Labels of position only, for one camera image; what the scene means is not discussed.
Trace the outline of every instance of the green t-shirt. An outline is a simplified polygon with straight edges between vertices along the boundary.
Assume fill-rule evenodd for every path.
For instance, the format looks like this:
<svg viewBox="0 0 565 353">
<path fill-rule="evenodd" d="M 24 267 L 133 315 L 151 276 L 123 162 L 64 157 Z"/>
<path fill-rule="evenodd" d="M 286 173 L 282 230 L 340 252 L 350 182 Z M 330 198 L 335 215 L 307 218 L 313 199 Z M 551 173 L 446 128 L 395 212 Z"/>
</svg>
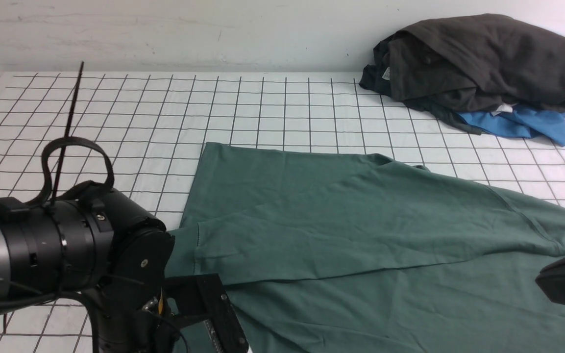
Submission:
<svg viewBox="0 0 565 353">
<path fill-rule="evenodd" d="M 535 284 L 565 256 L 565 208 L 520 193 L 208 143 L 172 234 L 166 276 L 218 273 L 255 353 L 565 353 L 565 306 Z"/>
</svg>

